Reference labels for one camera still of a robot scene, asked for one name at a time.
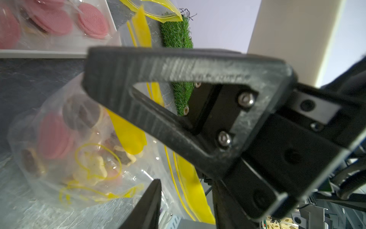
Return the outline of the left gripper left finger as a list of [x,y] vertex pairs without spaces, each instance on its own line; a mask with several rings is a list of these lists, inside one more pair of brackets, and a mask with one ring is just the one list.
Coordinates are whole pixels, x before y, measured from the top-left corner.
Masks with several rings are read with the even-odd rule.
[[162,184],[154,179],[119,229],[158,229]]

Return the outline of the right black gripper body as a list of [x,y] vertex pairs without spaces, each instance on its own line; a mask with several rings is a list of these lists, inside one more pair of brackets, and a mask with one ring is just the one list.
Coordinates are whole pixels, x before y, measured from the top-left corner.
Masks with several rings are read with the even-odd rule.
[[223,179],[230,208],[283,217],[366,136],[366,98],[299,84]]

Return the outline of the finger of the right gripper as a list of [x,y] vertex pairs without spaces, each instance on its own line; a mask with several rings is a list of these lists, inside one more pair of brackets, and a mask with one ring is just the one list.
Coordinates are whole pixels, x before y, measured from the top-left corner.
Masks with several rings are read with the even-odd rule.
[[82,86],[96,102],[222,179],[297,77],[284,61],[220,49],[93,47]]

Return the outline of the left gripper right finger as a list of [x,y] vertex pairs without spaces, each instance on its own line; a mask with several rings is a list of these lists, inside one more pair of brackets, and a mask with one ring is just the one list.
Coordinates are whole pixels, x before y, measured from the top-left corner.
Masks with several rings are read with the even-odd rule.
[[219,181],[213,182],[213,208],[217,229],[258,229]]

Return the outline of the cookie ziploc bag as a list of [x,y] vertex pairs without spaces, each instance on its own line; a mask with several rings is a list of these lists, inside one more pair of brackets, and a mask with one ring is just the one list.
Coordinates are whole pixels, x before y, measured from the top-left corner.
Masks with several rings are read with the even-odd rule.
[[181,11],[177,7],[177,1],[120,0],[120,2],[133,12],[138,12],[143,7],[145,16],[161,23],[181,22],[183,20]]
[[8,141],[37,198],[65,210],[138,201],[162,182],[163,209],[215,224],[194,166],[93,101],[78,75],[41,108],[15,121]]

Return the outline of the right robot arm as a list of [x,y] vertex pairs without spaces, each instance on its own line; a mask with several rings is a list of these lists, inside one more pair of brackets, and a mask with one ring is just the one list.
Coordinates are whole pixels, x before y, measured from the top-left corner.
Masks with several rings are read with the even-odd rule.
[[284,217],[329,181],[366,183],[366,62],[325,88],[285,61],[227,50],[94,47],[83,88],[213,181],[218,218]]

